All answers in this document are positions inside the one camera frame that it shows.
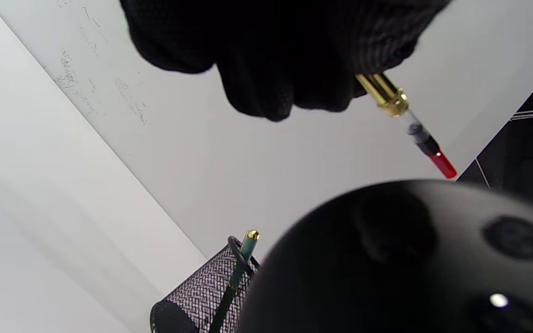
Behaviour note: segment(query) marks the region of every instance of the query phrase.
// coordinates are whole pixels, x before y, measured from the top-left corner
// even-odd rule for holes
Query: black button
[[[495,250],[515,259],[533,259],[533,223],[519,217],[502,216],[483,230]]]

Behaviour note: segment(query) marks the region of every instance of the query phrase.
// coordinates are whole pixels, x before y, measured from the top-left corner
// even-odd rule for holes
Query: black mesh cup
[[[164,299],[155,303],[150,316],[152,333],[208,333],[237,263],[242,265],[245,272],[221,329],[222,333],[234,333],[250,279],[259,267],[254,257],[250,258],[249,263],[243,261],[240,246],[240,241],[230,236],[227,246]]]

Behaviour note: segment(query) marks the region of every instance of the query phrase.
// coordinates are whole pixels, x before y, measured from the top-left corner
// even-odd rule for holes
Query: black round object
[[[272,248],[237,332],[412,331],[533,333],[533,205],[446,181],[330,200]]]
[[[533,224],[519,217],[502,216],[491,222],[483,234],[497,251],[515,259],[533,259]]]

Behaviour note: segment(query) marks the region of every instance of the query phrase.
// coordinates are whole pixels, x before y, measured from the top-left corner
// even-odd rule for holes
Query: gloved hand
[[[343,111],[354,75],[400,64],[449,0],[121,0],[133,43],[165,70],[214,63],[231,105],[279,121]]]

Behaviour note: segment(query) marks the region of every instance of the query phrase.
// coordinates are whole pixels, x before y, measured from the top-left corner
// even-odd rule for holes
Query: red liquid
[[[441,150],[437,154],[429,156],[429,158],[431,158],[433,163],[447,179],[452,179],[458,175],[458,172],[455,170],[455,168],[453,168],[450,160],[448,160],[448,158],[444,155],[444,152]]]

